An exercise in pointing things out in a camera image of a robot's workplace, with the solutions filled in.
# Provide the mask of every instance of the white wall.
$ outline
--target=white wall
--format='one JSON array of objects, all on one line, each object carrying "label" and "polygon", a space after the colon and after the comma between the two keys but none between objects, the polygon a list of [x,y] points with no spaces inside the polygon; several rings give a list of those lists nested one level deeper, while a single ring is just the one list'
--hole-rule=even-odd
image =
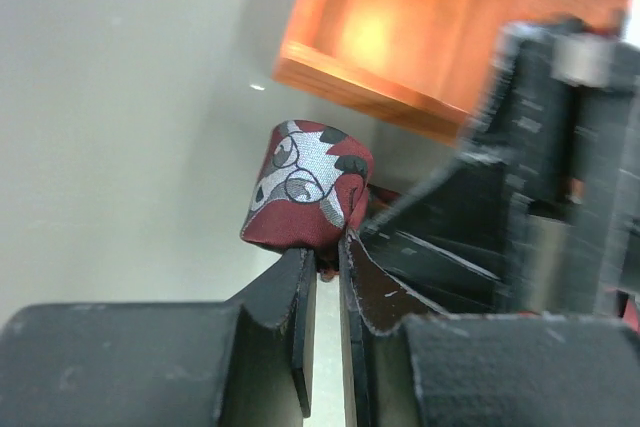
[{"label": "white wall", "polygon": [[[0,323],[34,302],[235,293],[273,261],[238,231],[282,120],[355,135],[389,186],[441,160],[269,79],[293,1],[0,0]],[[309,425],[339,427],[337,283],[320,287]]]}]

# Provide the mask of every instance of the black mechanical part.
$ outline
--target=black mechanical part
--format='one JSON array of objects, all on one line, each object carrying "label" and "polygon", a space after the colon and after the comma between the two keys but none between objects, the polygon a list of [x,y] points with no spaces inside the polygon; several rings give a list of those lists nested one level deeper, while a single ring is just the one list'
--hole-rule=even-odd
[{"label": "black mechanical part", "polygon": [[[606,85],[569,85],[553,72],[557,47],[584,30],[575,18],[505,28],[493,86],[455,159],[361,230],[386,272],[457,313],[610,315],[617,289],[640,291],[629,284],[640,277],[629,260],[640,207],[640,53],[602,38],[612,52],[602,61]],[[581,203],[572,179],[583,182]],[[531,268],[534,217],[571,232],[549,277],[557,285],[542,286]],[[534,302],[543,287],[546,303]]]},{"label": "black mechanical part", "polygon": [[226,302],[39,305],[0,334],[3,427],[302,426],[314,255]]},{"label": "black mechanical part", "polygon": [[440,315],[355,233],[340,248],[347,427],[640,422],[640,337],[621,320]]}]

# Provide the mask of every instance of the wooden shelf edge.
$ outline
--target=wooden shelf edge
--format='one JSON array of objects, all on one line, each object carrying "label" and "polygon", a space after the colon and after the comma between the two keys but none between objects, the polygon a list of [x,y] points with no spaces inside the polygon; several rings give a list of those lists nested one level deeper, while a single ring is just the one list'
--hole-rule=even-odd
[{"label": "wooden shelf edge", "polygon": [[380,100],[396,101],[450,122],[461,123],[468,116],[468,112],[460,108],[441,102],[407,86],[379,77],[360,67],[340,62],[338,59],[298,42],[288,42],[283,45],[281,58],[289,59],[319,73],[326,74],[333,79],[331,84],[345,83],[352,85],[373,95],[379,95]]},{"label": "wooden shelf edge", "polygon": [[452,145],[468,113],[311,47],[282,46],[274,80]]}]

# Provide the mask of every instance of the orange wooden shelf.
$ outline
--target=orange wooden shelf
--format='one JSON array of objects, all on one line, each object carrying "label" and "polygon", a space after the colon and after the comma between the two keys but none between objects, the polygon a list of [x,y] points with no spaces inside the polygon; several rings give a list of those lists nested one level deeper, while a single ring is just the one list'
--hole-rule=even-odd
[{"label": "orange wooden shelf", "polygon": [[442,142],[484,91],[500,27],[629,0],[296,0],[274,78]]}]

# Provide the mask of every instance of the maroon patterned fabric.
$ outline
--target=maroon patterned fabric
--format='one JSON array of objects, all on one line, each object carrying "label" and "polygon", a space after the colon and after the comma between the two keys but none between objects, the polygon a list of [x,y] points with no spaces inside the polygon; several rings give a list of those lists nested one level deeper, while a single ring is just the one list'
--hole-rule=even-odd
[{"label": "maroon patterned fabric", "polygon": [[373,171],[369,150],[344,132],[288,121],[271,134],[241,237],[284,251],[309,247],[330,259],[345,228],[357,229]]}]

